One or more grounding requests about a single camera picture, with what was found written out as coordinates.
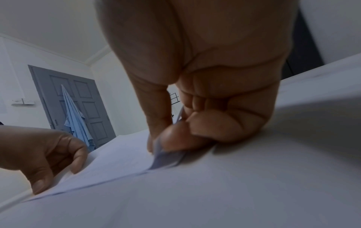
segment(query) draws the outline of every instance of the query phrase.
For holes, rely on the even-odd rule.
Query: skin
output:
[[[103,32],[166,151],[237,142],[270,119],[296,0],[99,0]],[[167,86],[185,108],[172,124]]]
[[[78,173],[88,153],[84,142],[64,131],[0,126],[0,168],[20,170],[34,194],[48,189],[69,165]]]

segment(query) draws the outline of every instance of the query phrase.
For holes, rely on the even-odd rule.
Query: ceiling molding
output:
[[[111,52],[111,48],[109,47],[109,45],[106,45],[105,47],[103,47],[102,49],[100,49],[97,53],[95,53],[94,55],[92,55],[89,59],[87,59],[85,61],[85,64],[87,64],[88,66],[93,65],[94,63],[96,63],[99,59],[103,58],[104,56],[106,56],[107,54],[109,54]]]
[[[12,40],[12,41],[21,43],[21,44],[25,44],[25,45],[27,45],[27,46],[30,46],[30,47],[33,47],[33,48],[36,48],[36,49],[40,49],[40,50],[42,50],[42,51],[45,51],[45,52],[48,52],[48,53],[51,53],[51,54],[54,54],[54,55],[57,55],[57,56],[60,56],[60,57],[63,57],[63,58],[66,58],[66,59],[69,59],[69,60],[73,60],[73,61],[75,61],[75,62],[78,62],[78,63],[82,63],[82,64],[87,65],[85,62],[79,61],[79,60],[77,60],[77,59],[73,59],[73,58],[71,58],[71,57],[69,57],[69,56],[66,56],[66,55],[64,55],[64,54],[60,54],[60,53],[57,53],[57,52],[55,52],[55,51],[51,51],[51,50],[49,50],[49,49],[47,49],[47,48],[43,48],[43,47],[37,46],[37,45],[35,45],[35,44],[32,44],[32,43],[23,41],[23,40],[21,40],[21,39],[18,39],[18,38],[12,37],[12,36],[8,36],[8,35],[3,34],[3,33],[0,33],[0,36],[4,37],[4,38],[6,38],[6,39]]]

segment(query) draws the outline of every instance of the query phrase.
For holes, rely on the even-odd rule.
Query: wall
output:
[[[50,128],[28,65],[94,79],[89,66],[0,37],[0,121],[6,125]],[[16,98],[35,106],[12,106]],[[0,169],[0,203],[29,188],[19,171]]]
[[[360,0],[301,0],[300,7],[325,64],[361,53]]]
[[[115,134],[125,135],[147,129],[146,118],[133,86],[114,52],[93,64],[91,70]],[[168,91],[174,93],[177,88],[171,85]],[[181,103],[172,106],[174,117],[181,106]]]

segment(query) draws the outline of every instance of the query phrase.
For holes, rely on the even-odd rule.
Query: person's left hand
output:
[[[88,153],[84,142],[64,131],[0,126],[0,168],[20,170],[34,194],[48,189],[69,165],[78,173]]]

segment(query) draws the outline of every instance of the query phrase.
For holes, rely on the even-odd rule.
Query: fingernail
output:
[[[43,180],[38,180],[37,182],[35,182],[31,188],[33,190],[34,194],[39,193],[43,188],[44,188],[45,182]]]

